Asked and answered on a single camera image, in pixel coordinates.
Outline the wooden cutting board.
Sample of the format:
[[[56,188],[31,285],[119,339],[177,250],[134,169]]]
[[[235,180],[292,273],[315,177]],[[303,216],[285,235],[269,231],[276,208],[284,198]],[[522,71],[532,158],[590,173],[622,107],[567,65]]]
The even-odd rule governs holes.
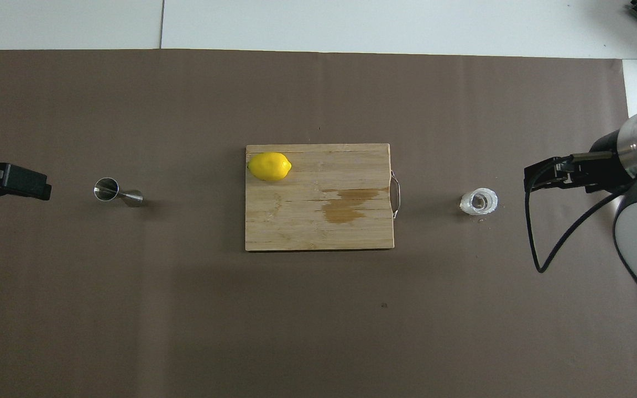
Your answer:
[[[246,172],[248,252],[392,249],[391,146],[362,144],[248,145],[288,157],[291,170],[267,182]]]

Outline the small clear glass cup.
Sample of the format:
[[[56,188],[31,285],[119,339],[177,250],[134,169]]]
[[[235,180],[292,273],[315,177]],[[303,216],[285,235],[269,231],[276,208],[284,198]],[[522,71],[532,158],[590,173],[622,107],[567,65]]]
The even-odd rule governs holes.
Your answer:
[[[465,192],[458,207],[467,215],[486,215],[495,212],[499,205],[499,197],[489,188],[477,188]]]

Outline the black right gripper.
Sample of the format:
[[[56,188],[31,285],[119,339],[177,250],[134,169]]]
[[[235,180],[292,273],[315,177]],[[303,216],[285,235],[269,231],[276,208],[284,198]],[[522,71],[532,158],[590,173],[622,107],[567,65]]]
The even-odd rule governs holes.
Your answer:
[[[637,179],[622,166],[618,155],[619,133],[609,133],[597,139],[590,152],[612,153],[607,159],[590,160],[581,156],[554,156],[524,168],[524,192],[542,189],[584,188],[586,193],[613,192]]]

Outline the yellow lemon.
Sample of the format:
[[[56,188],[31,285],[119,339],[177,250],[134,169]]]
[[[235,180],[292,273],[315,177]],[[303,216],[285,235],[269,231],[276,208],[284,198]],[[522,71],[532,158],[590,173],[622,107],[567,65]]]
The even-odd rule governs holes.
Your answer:
[[[280,152],[262,152],[253,156],[247,164],[247,169],[262,181],[281,181],[286,178],[293,168],[293,164],[285,154]]]

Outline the steel double jigger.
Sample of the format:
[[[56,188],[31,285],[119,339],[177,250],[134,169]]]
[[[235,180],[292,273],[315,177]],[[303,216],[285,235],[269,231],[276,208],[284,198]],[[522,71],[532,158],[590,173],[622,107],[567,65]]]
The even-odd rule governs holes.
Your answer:
[[[139,190],[124,190],[114,178],[101,178],[93,187],[94,196],[101,202],[111,202],[121,199],[127,207],[141,207],[144,197]]]

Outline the brown paper table mat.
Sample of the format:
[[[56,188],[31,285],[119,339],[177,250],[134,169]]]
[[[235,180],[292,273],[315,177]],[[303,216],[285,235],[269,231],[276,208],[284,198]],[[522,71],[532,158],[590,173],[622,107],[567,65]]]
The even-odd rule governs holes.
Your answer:
[[[523,217],[627,116],[621,60],[0,51],[0,162],[53,187],[0,197],[0,397],[637,398],[612,210],[545,274]],[[244,250],[246,146],[308,143],[390,144],[394,249]]]

